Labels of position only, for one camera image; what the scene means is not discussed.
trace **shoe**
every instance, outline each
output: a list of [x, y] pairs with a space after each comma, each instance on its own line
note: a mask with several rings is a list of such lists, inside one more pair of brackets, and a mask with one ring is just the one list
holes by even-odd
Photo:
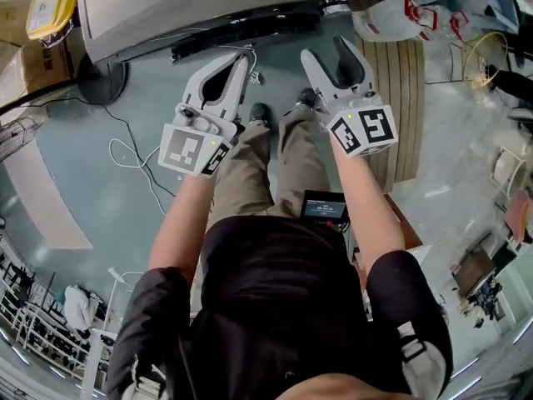
[[256, 103], [250, 110], [250, 123], [261, 121], [263, 125], [268, 128], [268, 121], [270, 116], [270, 108], [264, 103]]
[[310, 87], [306, 87], [300, 92], [300, 96], [298, 97], [298, 102], [296, 105], [299, 104], [305, 104], [310, 108], [314, 108], [316, 103], [316, 93], [313, 89]]

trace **pant leg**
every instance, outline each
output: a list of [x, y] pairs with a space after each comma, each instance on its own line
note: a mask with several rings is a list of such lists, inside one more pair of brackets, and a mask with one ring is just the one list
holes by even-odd
[[270, 129], [253, 122], [218, 169], [207, 230], [224, 218], [254, 215], [272, 206], [269, 160]]
[[330, 190], [324, 163], [311, 141], [317, 131], [317, 116], [304, 104], [281, 120], [277, 197], [276, 204], [267, 209], [268, 215], [298, 218], [305, 190]]

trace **power cord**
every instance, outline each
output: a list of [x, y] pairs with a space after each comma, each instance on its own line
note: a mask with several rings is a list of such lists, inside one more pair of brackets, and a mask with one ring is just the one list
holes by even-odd
[[[78, 102], [83, 103], [85, 105], [91, 105], [91, 106], [95, 106], [95, 107], [102, 107], [106, 111], [107, 115], [109, 115], [109, 117], [114, 118], [115, 120], [117, 120], [119, 122], [122, 122], [122, 123], [124, 123], [126, 125], [127, 132], [128, 132], [128, 134], [129, 134], [129, 136], [130, 136], [130, 138], [132, 140], [133, 147], [130, 147], [124, 141], [122, 141], [122, 140], [120, 140], [120, 139], [115, 137], [109, 142], [109, 155], [111, 156], [111, 159], [113, 160], [113, 162], [116, 165], [120, 166], [121, 168], [138, 168], [139, 170], [142, 171], [142, 173], [144, 173], [144, 175], [148, 178], [148, 182], [149, 182], [149, 185], [150, 185], [150, 191], [152, 192], [153, 197], [156, 199], [159, 209], [161, 210], [161, 212], [164, 215], [166, 215], [165, 211], [162, 209], [162, 205], [161, 205], [161, 202], [159, 200], [159, 197], [156, 195], [156, 193], [155, 193], [155, 191], [153, 189], [152, 181], [160, 189], [166, 191], [171, 196], [175, 197], [176, 194], [172, 193], [170, 190], [168, 190], [167, 188], [163, 187], [159, 182], [157, 182], [152, 170], [148, 166], [148, 160], [159, 149], [159, 147], [157, 147], [152, 152], [150, 152], [150, 154], [148, 154], [148, 157], [146, 157], [143, 160], [141, 158], [140, 154], [139, 154], [139, 149], [137, 147], [137, 142], [135, 141], [135, 138], [133, 136], [132, 129], [130, 128], [129, 123], [126, 120], [124, 120], [123, 118], [119, 118], [119, 117], [113, 116], [111, 114], [111, 112], [107, 109], [107, 107], [105, 105], [103, 105], [103, 104], [89, 103], [89, 102], [83, 101], [79, 97], [65, 97], [65, 98], [59, 98], [59, 99], [51, 99], [50, 101], [47, 101], [47, 102], [42, 103], [42, 104], [38, 104], [38, 105], [23, 105], [22, 107], [25, 107], [25, 108], [39, 108], [39, 107], [44, 107], [44, 106], [48, 105], [49, 103], [64, 103], [64, 102], [67, 102], [67, 101], [78, 101]], [[117, 162], [117, 160], [115, 159], [115, 157], [113, 156], [113, 153], [112, 153], [112, 144], [114, 142], [119, 142], [122, 145], [124, 145], [126, 148], [131, 150], [135, 154], [135, 158], [137, 160], [137, 165], [126, 165], [126, 164], [121, 164], [121, 163]]]

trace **wire basket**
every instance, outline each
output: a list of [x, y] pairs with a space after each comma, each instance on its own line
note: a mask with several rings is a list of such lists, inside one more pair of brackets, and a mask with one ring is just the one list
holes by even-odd
[[31, 117], [20, 117], [0, 127], [0, 162], [35, 138], [38, 125]]

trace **digital display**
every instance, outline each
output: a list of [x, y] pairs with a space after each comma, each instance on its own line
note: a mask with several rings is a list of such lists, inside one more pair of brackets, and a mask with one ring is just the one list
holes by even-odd
[[307, 217], [340, 219], [342, 218], [345, 209], [345, 203], [307, 200], [306, 211], [304, 215]]

